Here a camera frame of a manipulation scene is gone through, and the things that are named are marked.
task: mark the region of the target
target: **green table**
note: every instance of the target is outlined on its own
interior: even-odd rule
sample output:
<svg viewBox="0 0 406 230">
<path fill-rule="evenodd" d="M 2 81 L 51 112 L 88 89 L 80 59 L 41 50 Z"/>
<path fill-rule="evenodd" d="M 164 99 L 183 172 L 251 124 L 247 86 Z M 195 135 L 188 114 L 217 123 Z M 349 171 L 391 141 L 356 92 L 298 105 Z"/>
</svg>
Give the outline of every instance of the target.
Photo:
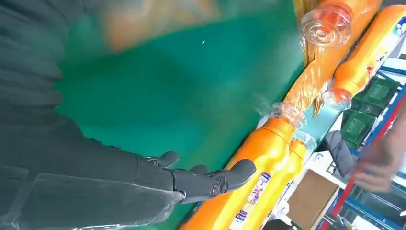
<svg viewBox="0 0 406 230">
<path fill-rule="evenodd" d="M 224 167 L 304 68 L 291 1 L 118 56 L 106 56 L 93 24 L 85 19 L 72 29 L 57 85 L 60 112 L 106 145 L 144 156 L 176 151 L 180 168 Z M 75 38 L 78 31 L 86 35 Z M 191 207 L 179 205 L 167 221 L 145 228 L 175 229 Z"/>
</svg>

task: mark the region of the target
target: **metal rack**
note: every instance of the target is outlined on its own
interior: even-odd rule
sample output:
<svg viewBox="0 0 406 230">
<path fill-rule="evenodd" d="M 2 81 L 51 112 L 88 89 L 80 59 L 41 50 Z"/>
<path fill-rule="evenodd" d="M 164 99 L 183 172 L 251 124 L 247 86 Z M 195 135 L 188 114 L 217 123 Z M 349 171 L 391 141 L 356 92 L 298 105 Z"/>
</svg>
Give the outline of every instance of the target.
<svg viewBox="0 0 406 230">
<path fill-rule="evenodd" d="M 383 71 L 395 73 L 398 75 L 403 75 L 406 77 L 405 70 L 394 69 L 394 68 L 390 68 L 390 67 L 381 67 L 380 70 L 377 72 L 377 74 L 386 79 L 388 79 L 390 77 L 387 76 L 385 73 L 383 73 Z M 373 129 L 373 131 L 369 134 L 369 136 L 367 136 L 366 140 L 363 143 L 364 146 L 369 145 L 377 138 L 381 138 L 385 135 L 389 126 L 396 118 L 396 115 L 399 110 L 400 102 L 403 99 L 406 100 L 406 84 L 404 86 L 401 86 L 401 89 L 399 89 L 397 91 L 397 95 L 395 96 L 394 100 L 392 100 L 392 103 L 387 106 L 387 110 L 386 110 L 386 112 L 384 112 L 384 115 L 383 115 L 381 121 L 379 121 L 376 128 Z M 360 156 L 360 151 L 358 151 L 357 149 L 350 149 L 350 151 L 354 156 L 356 156 L 356 157 Z M 399 172 L 397 176 L 399 176 L 403 179 L 406 179 L 406 174 L 404 174 L 403 172 Z M 345 207 L 346 210 L 350 210 L 355 215 L 361 216 L 362 218 L 364 218 L 368 222 L 372 223 L 379 229 L 384 229 L 384 230 L 401 230 L 402 229 L 399 225 L 388 220 L 383 215 L 371 210 L 366 205 L 361 204 L 356 199 L 349 197 L 350 195 L 352 195 L 352 197 L 354 197 L 354 194 L 352 194 L 353 188 L 354 188 L 354 181 L 352 179 L 350 179 L 347 184 L 347 187 L 343 191 L 340 192 L 340 195 L 338 196 L 337 201 L 334 202 L 334 205 L 332 205 L 332 207 L 330 207 L 329 213 L 331 212 L 332 216 L 337 215 L 340 212 L 341 208 Z M 392 191 L 393 191 L 393 193 L 396 193 L 397 196 L 402 197 L 403 199 L 406 199 L 406 189 L 402 185 L 400 185 L 396 182 L 392 182 Z M 386 203 L 385 200 L 382 200 L 378 196 L 376 196 L 376 197 L 378 200 Z M 320 224 L 320 229 L 326 229 L 326 227 Z"/>
</svg>

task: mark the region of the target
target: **orange bottle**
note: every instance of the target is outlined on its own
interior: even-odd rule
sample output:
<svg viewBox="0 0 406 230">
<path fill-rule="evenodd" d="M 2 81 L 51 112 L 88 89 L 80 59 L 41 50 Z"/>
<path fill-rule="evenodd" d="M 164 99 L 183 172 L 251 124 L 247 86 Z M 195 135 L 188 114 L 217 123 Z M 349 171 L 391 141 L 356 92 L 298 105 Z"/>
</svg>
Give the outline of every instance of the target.
<svg viewBox="0 0 406 230">
<path fill-rule="evenodd" d="M 309 134 L 296 131 L 289 146 L 289 161 L 287 165 L 272 175 L 263 195 L 258 199 L 254 207 L 247 203 L 245 210 L 241 210 L 233 220 L 230 230 L 258 230 L 264 223 L 268 214 L 272 211 L 286 185 L 292 181 L 302 170 L 303 160 L 308 152 L 313 152 L 316 148 L 316 140 Z M 239 217 L 247 216 L 242 224 Z"/>
<path fill-rule="evenodd" d="M 231 159 L 231 168 L 241 159 L 250 159 L 257 167 L 252 178 L 241 188 L 204 201 L 181 230 L 226 230 L 247 199 L 256 203 L 274 171 L 283 168 L 288 159 L 289 143 L 296 129 L 304 126 L 305 116 L 283 103 L 272 106 L 271 117 L 258 130 L 252 132 Z M 258 193 L 253 190 L 261 181 Z"/>
<path fill-rule="evenodd" d="M 406 5 L 392 5 L 380 12 L 348 61 L 337 68 L 324 102 L 337 110 L 349 109 L 353 96 L 368 84 L 404 35 Z"/>
<path fill-rule="evenodd" d="M 351 47 L 375 16 L 381 2 L 382 0 L 368 0 L 370 9 L 351 22 L 351 36 L 345 44 L 337 47 L 315 47 L 314 60 L 306 66 L 293 84 L 283 101 L 284 103 L 290 104 L 302 112 L 312 106 L 314 99 L 320 95 L 324 85 L 333 78 L 337 66 L 346 58 Z M 362 1 L 358 0 L 351 0 L 351 3 L 363 4 Z M 304 22 L 312 23 L 315 26 L 320 25 L 320 20 L 310 19 L 310 21 L 304 20 Z"/>
</svg>

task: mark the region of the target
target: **orange detergent bottle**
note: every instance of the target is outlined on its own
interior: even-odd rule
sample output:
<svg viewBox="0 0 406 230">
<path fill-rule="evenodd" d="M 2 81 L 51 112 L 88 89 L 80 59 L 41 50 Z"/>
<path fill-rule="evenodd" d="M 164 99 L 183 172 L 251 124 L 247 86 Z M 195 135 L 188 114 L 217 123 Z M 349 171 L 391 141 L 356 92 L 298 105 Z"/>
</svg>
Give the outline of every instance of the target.
<svg viewBox="0 0 406 230">
<path fill-rule="evenodd" d="M 316 146 L 317 143 L 313 137 L 305 132 L 296 131 L 289 146 L 290 153 L 287 165 L 271 177 L 268 186 L 256 205 L 251 206 L 249 202 L 246 203 L 244 209 L 240 210 L 240 213 L 234 218 L 229 229 L 261 229 L 264 220 L 272 211 L 287 184 L 300 174 L 306 155 L 312 153 Z"/>
<path fill-rule="evenodd" d="M 351 108 L 353 96 L 368 84 L 405 35 L 406 5 L 392 5 L 380 12 L 348 61 L 337 68 L 324 102 L 337 110 Z"/>
<path fill-rule="evenodd" d="M 284 103 L 272 106 L 271 116 L 253 131 L 226 168 L 241 159 L 250 159 L 257 167 L 252 178 L 241 188 L 204 201 L 181 230 L 226 230 L 233 218 L 249 201 L 256 204 L 262 196 L 271 174 L 283 168 L 289 155 L 289 143 L 295 130 L 306 124 L 305 116 Z"/>
<path fill-rule="evenodd" d="M 351 35 L 351 24 L 369 11 L 376 0 L 322 0 L 302 18 L 302 33 L 317 46 L 340 46 Z"/>
</svg>

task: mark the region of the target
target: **human hand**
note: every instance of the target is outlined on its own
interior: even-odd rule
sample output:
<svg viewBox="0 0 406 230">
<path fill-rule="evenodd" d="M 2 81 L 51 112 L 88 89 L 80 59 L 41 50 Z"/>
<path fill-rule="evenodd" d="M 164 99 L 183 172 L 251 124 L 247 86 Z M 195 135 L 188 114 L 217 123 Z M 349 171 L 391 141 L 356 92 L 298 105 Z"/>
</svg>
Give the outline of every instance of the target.
<svg viewBox="0 0 406 230">
<path fill-rule="evenodd" d="M 403 163 L 404 154 L 396 146 L 384 138 L 366 147 L 354 173 L 355 183 L 374 192 L 388 192 Z"/>
</svg>

